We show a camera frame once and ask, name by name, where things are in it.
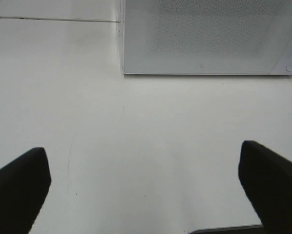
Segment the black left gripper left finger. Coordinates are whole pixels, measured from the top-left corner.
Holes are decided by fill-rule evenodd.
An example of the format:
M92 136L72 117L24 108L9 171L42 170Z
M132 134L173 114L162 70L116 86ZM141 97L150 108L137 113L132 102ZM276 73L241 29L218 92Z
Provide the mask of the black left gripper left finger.
M0 234L27 234L51 185L46 151L33 148L0 169Z

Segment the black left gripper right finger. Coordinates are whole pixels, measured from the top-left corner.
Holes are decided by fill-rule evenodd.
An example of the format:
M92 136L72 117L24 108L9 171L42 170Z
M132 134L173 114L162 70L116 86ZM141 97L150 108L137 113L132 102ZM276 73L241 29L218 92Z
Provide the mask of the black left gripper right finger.
M292 234L292 162L256 141L242 143L238 177L268 234Z

